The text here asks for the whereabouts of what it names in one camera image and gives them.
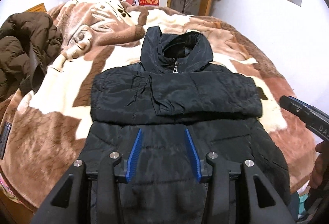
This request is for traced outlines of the person's right hand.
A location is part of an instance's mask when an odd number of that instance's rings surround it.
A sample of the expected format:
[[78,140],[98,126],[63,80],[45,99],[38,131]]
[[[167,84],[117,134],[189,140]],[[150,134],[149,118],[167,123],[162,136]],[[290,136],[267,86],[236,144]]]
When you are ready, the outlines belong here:
[[317,189],[321,185],[323,181],[324,172],[326,171],[326,168],[328,166],[328,142],[323,141],[319,143],[318,145],[316,145],[315,150],[317,153],[319,153],[319,156],[315,160],[315,165],[309,179],[309,185],[313,189]]

